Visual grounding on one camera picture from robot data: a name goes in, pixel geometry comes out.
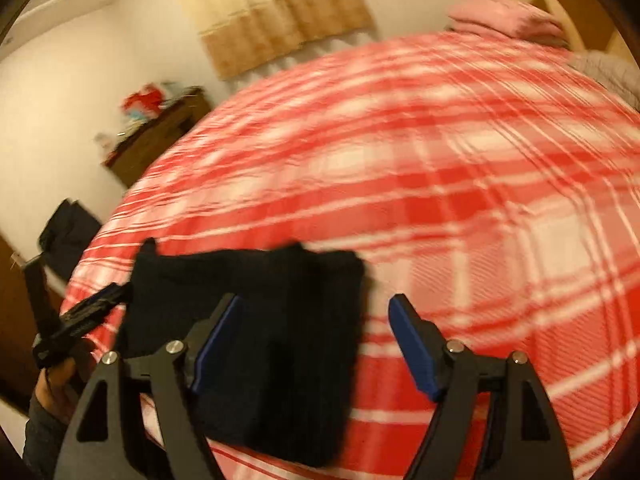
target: red and white checkered bedsheet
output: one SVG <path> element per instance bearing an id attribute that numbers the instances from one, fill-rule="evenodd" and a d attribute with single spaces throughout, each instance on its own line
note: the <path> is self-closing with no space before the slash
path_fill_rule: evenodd
<path id="1" fill-rule="evenodd" d="M 433 406 L 388 325 L 396 292 L 477 352 L 526 351 L 586 478 L 638 402 L 640 114 L 565 59 L 444 33 L 261 81 L 131 188 L 84 253 L 64 308 L 125 282 L 147 237 L 164 254 L 291 239 L 352 249 L 374 288 L 339 464 L 311 470 L 212 443 L 227 478 L 402 477 Z M 102 351 L 122 316 L 92 333 Z M 486 404 L 460 478 L 472 474 L 483 417 Z"/>

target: bolt head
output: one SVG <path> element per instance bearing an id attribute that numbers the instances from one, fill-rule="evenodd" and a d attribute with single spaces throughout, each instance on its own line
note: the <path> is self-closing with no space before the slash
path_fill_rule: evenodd
<path id="1" fill-rule="evenodd" d="M 102 362 L 106 365 L 114 364 L 118 360 L 118 353 L 111 351 L 102 356 Z"/>
<path id="2" fill-rule="evenodd" d="M 169 352 L 169 354 L 177 354 L 182 352 L 182 350 L 184 349 L 184 343 L 182 341 L 169 341 L 166 344 L 166 351 Z"/>
<path id="3" fill-rule="evenodd" d="M 529 361 L 529 358 L 522 350 L 516 350 L 513 354 L 511 354 L 511 359 L 517 365 L 523 365 Z"/>
<path id="4" fill-rule="evenodd" d="M 447 350 L 452 354 L 459 354 L 465 349 L 465 344 L 459 339 L 449 339 L 447 341 Z"/>

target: pink towel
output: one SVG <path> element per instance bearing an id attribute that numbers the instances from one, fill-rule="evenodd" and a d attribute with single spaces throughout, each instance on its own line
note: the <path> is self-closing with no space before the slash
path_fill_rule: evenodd
<path id="1" fill-rule="evenodd" d="M 511 36 L 507 36 L 501 32 L 498 32 L 494 28 L 485 27 L 484 25 L 478 25 L 477 23 L 471 22 L 456 22 L 455 20 L 451 22 L 450 27 L 455 32 L 461 32 L 469 34 L 477 34 L 478 36 L 484 36 L 486 38 L 497 38 L 498 40 L 519 40 L 521 38 L 512 38 Z M 555 35 L 543 34 L 541 36 L 529 36 L 526 40 L 531 43 L 537 43 L 545 46 L 554 46 L 556 48 L 569 48 L 569 44 L 566 42 L 564 38 Z"/>
<path id="2" fill-rule="evenodd" d="M 449 17 L 457 22 L 475 23 L 492 28 L 510 38 L 564 38 L 564 30 L 557 18 L 517 0 L 463 0 L 451 7 Z"/>
<path id="3" fill-rule="evenodd" d="M 509 40 L 511 39 L 510 36 L 507 36 L 494 28 L 478 25 L 477 23 L 457 22 L 454 20 L 451 23 L 451 28 L 456 32 L 470 32 L 471 34 L 477 34 L 478 36 L 488 36 L 489 38 L 499 38 L 503 40 L 505 38 L 508 38 Z"/>

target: gray sleeve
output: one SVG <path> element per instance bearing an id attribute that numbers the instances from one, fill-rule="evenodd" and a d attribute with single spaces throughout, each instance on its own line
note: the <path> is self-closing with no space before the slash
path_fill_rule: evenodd
<path id="1" fill-rule="evenodd" d="M 65 433 L 66 425 L 47 412 L 35 394 L 32 395 L 22 460 L 38 480 L 52 480 Z"/>

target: wooden door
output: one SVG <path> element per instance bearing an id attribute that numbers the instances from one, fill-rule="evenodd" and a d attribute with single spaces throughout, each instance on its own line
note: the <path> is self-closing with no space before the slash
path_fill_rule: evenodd
<path id="1" fill-rule="evenodd" d="M 0 237 L 0 394 L 24 409 L 38 378 L 31 355 L 36 326 L 14 250 Z M 56 308 L 62 299 L 50 294 Z"/>

